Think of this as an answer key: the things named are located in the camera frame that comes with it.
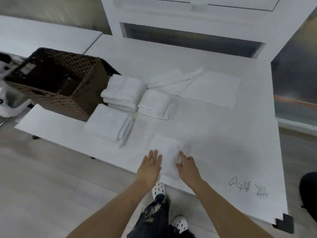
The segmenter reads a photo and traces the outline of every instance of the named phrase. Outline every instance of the light gray floor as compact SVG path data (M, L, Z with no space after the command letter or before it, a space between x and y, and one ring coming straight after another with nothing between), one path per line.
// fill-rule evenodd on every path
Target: light gray floor
M122 192L134 175L102 161L55 145L32 140L8 123L0 137L0 236L65 237L77 225ZM317 223L300 208L298 182L317 170L316 140L281 131L289 212L296 235L257 222L275 237L316 237ZM184 215L197 238L219 237L200 202L167 188L172 217ZM134 212L124 234L136 223L141 210L153 200L148 194Z

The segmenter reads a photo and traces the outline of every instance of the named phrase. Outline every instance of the white table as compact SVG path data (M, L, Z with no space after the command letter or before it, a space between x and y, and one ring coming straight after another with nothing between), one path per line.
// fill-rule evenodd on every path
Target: white table
M192 145L190 155L202 177L240 211L272 224L288 214L270 63L133 39L119 43L108 35L102 35L86 54L107 60L122 75L143 80L166 70L187 72L201 66L240 77L236 107L173 96L170 119L137 115L121 149L84 134L84 122L39 105L16 128L131 172L137 171L155 134L184 140ZM250 182L248 192L229 185L234 177L238 183ZM193 193L180 179L160 176L160 181ZM259 195L256 185L268 195Z
M29 57L39 47L83 54L102 32L0 15L0 52Z

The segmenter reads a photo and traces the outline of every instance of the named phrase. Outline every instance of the stack of folded towels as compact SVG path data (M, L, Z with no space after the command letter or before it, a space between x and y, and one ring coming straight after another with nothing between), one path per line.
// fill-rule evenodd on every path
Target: stack of folded towels
M132 115L99 104L84 125L84 131L110 145L125 146L135 119Z
M141 80L114 74L101 97L111 108L135 113L145 89L146 85Z
M138 113L140 114L168 120L173 104L170 95L149 89L145 92L138 107Z

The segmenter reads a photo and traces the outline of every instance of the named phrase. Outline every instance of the dark jeans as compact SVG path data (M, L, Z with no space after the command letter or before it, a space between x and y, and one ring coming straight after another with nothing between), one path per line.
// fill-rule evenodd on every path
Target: dark jeans
M168 224L169 209L169 199L163 194L157 195L141 213L127 238L195 238L189 230L180 234L177 228Z

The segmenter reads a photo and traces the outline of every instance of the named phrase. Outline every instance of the white crocs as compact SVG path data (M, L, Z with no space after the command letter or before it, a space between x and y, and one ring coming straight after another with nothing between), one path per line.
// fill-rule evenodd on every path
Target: white crocs
M152 195L153 195L153 199L155 200L155 197L158 194L163 194L166 195L165 193L165 185L161 182L156 182L156 184L154 185L153 189L152 189Z
M172 222L172 226L176 227L180 234L185 230L188 230L187 220L184 216L176 217Z

